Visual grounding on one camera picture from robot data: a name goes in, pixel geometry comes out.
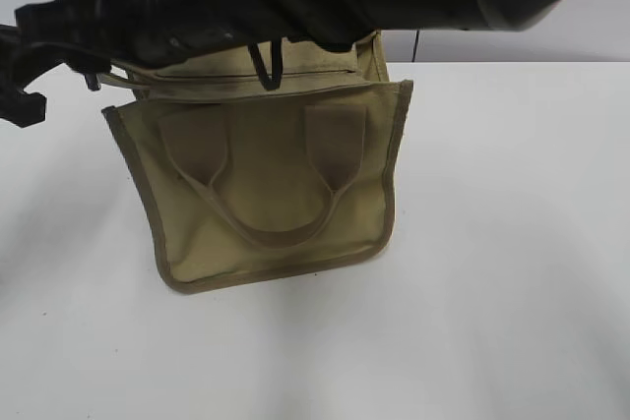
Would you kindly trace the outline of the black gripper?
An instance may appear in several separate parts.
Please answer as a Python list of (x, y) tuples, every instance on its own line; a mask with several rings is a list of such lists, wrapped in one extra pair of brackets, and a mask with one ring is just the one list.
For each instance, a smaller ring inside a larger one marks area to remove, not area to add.
[(1, 28), (1, 118), (16, 126), (44, 121), (46, 98), (25, 88), (60, 64), (99, 90), (114, 62), (153, 69), (198, 56), (183, 9), (195, 0), (52, 0), (28, 4)]

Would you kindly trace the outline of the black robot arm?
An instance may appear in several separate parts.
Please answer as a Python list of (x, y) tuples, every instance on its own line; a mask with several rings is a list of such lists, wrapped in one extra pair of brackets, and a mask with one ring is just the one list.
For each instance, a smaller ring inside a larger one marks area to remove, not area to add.
[(1, 117), (45, 118), (27, 86), (60, 64), (91, 90), (116, 62), (147, 69), (246, 47), (261, 85), (283, 77), (281, 42), (341, 53), (376, 30), (523, 30), (559, 0), (52, 0), (29, 4), (1, 29)]

